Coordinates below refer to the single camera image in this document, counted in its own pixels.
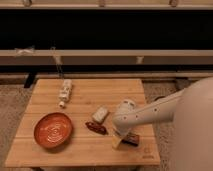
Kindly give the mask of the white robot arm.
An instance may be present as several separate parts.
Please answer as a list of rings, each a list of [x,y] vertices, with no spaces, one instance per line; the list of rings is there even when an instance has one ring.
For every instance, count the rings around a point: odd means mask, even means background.
[[[141,108],[124,104],[113,116],[114,147],[135,126],[172,121],[170,171],[213,171],[213,77]]]

